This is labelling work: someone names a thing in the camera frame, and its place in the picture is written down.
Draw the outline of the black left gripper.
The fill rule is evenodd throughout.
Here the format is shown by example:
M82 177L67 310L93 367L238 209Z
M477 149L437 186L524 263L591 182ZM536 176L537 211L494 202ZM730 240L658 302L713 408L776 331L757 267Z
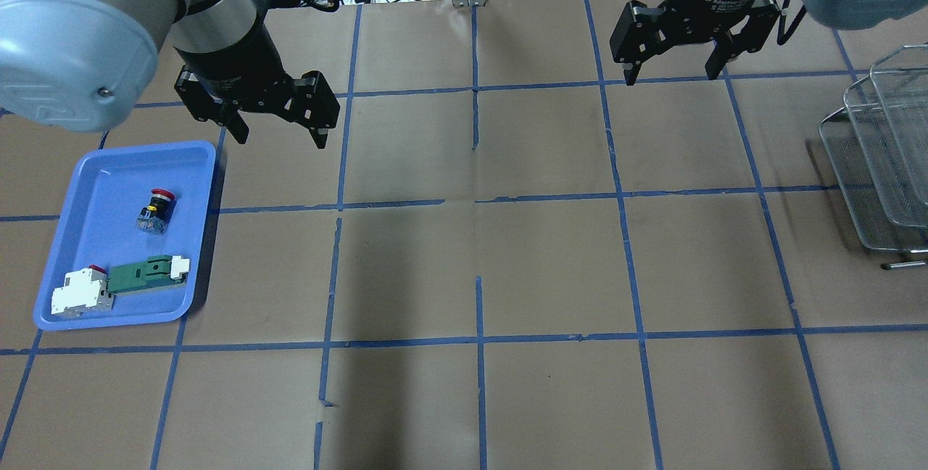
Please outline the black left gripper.
M293 78L279 57L183 57L173 89L199 122L225 128L245 145L249 127L241 111L272 114L308 130L325 149L341 104L321 71Z

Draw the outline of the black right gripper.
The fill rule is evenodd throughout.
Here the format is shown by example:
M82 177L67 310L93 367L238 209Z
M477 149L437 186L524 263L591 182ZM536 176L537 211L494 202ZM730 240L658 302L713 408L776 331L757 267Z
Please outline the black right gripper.
M628 1L610 37L610 53L623 68L624 83L633 86L642 65L670 46L712 41L705 72L715 80L744 51L760 51L779 20L776 0L663 0L656 7Z

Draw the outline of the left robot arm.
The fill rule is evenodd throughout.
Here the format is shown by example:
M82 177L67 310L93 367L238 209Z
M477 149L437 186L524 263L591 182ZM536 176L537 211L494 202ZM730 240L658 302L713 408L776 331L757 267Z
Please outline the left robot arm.
M2 107L73 132L125 122L169 44L175 84L199 122L248 139L243 113L295 123L327 145L339 101L317 70L287 73L265 18L310 0L1 0Z

